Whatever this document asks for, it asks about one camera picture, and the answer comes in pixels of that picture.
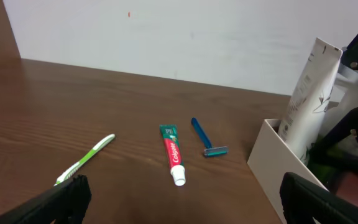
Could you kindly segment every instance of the table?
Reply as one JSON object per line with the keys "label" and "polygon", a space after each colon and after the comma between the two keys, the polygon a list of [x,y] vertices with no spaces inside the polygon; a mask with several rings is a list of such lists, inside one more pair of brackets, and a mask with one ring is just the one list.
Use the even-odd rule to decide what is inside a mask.
{"label": "table", "polygon": [[[83,223],[280,223],[246,164],[262,120],[289,97],[20,60],[0,66],[0,214],[77,174],[92,192]],[[229,154],[205,159],[190,119]],[[186,184],[169,173],[160,124],[176,124]]]}

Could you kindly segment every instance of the white container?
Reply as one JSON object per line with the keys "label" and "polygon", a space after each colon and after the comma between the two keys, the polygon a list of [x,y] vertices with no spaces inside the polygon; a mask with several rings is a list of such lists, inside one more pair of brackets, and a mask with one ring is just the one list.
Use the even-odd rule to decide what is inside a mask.
{"label": "white container", "polygon": [[266,119],[248,160],[248,166],[259,181],[273,208],[283,223],[287,223],[281,204],[280,186],[286,172],[294,172],[327,190],[278,136],[273,128],[279,119]]}
{"label": "white container", "polygon": [[278,135],[303,163],[316,142],[328,107],[342,50],[316,39],[296,84]]}

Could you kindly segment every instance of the screw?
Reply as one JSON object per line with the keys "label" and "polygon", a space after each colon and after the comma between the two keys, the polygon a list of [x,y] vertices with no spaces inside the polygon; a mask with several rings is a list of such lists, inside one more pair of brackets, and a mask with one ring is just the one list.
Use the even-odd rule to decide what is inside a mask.
{"label": "screw", "polygon": [[357,62],[352,62],[351,63],[351,68],[355,69],[355,68],[357,68],[357,66],[358,66]]}

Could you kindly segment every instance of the colgate toothpaste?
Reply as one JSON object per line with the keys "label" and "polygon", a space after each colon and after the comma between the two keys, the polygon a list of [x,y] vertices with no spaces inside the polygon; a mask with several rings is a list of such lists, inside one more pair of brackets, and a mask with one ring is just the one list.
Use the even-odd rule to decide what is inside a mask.
{"label": "colgate toothpaste", "polygon": [[167,152],[169,168],[176,186],[182,186],[186,183],[185,166],[181,159],[179,151],[179,142],[176,125],[160,125],[160,131],[164,140],[165,150]]}

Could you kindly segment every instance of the white tube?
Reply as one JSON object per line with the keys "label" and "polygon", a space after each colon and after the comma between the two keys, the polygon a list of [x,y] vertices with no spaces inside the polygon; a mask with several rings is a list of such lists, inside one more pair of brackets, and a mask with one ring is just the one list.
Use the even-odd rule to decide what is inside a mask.
{"label": "white tube", "polygon": [[328,107],[342,50],[317,38],[292,94],[278,135],[305,164]]}

